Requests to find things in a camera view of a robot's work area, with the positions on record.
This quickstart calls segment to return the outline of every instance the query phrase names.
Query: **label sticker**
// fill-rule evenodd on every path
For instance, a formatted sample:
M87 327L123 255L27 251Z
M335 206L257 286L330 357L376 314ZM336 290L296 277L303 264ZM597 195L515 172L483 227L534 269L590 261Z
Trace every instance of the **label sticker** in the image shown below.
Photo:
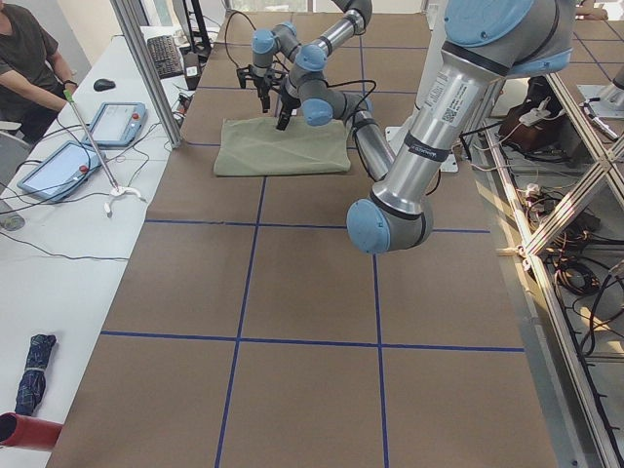
M470 110L480 87L465 81L454 82L452 96L447 96L449 78L442 73L436 78L424 107L433 113L434 118L457 127Z

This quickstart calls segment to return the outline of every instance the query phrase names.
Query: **person's arm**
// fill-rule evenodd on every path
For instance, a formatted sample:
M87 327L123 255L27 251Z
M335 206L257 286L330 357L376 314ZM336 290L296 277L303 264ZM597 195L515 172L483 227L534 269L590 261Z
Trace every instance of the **person's arm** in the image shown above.
M56 51L51 56L49 56L48 62L52 66L55 75L57 75L57 78L61 81L61 83L72 79L73 73L71 72L69 63L67 63L67 60L63 58L59 51ZM67 83L65 85L65 88L72 94L76 91L77 87L77 85L74 85L72 83Z
M608 20L608 13L604 8L596 8L595 0L585 0L576 7L576 15L579 17L587 17L591 20Z
M24 99L36 102L39 105L60 111L66 101L49 91L31 84L26 78L15 70L7 71L0 75L0 85L10 89Z

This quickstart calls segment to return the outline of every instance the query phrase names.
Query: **white table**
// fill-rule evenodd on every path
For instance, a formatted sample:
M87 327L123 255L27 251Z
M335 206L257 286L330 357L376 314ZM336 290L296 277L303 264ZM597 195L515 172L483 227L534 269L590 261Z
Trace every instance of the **white table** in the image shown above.
M171 33L171 28L144 29L146 37ZM112 79L117 87L97 93L93 83L98 78ZM169 78L162 83L173 105L180 92L176 86L186 88L184 77ZM74 98L88 122L102 102L144 102L147 120L139 137L144 136L152 124L159 122L123 37L111 40ZM60 113L59 120L64 126L78 123L68 105ZM53 124L50 132L58 127ZM78 138L83 136L82 131L75 130L74 133ZM65 132L47 138L34 148L29 159L42 160L69 139L72 139L71 136ZM135 178L132 187L140 190L147 203L126 195L113 204L112 218L106 217L103 210L106 196L93 196L76 203L38 206L20 212L26 221L24 228L3 232L58 254L130 256L147 205L154 196L171 150L162 126L151 132L137 148L148 153L150 160ZM114 156L120 152L106 151L106 154ZM119 183L126 185L144 160L143 155L130 150L123 162L111 162L109 167ZM18 193L21 191L16 188L16 182L32 168L24 166L14 177L11 187ZM69 199L94 192L108 193L110 188L105 173L100 170ZM12 194L8 190L2 195L3 198L10 196ZM16 199L11 199L9 203L14 208L24 206ZM34 415L63 422L127 262L90 259L72 261L49 257L3 236L0 236L0 258L0 413L12 411L15 407L29 338L37 333L55 334L58 344L46 371L48 388ZM2 448L0 466L39 468L45 466L49 456L46 452Z

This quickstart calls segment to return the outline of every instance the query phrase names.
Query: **computer keyboard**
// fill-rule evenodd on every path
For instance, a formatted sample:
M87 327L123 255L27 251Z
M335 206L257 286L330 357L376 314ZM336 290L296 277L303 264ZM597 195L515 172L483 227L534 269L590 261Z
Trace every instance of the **computer keyboard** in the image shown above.
M147 39L147 50L156 65L160 79L184 73L174 36L157 36Z

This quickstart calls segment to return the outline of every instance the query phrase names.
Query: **computer mouse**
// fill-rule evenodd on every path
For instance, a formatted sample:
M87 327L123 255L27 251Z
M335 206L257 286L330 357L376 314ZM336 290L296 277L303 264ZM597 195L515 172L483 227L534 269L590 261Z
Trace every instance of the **computer mouse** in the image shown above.
M96 91L106 91L112 90L115 86L115 82L113 80L108 80L106 78L99 78L94 83L94 90Z

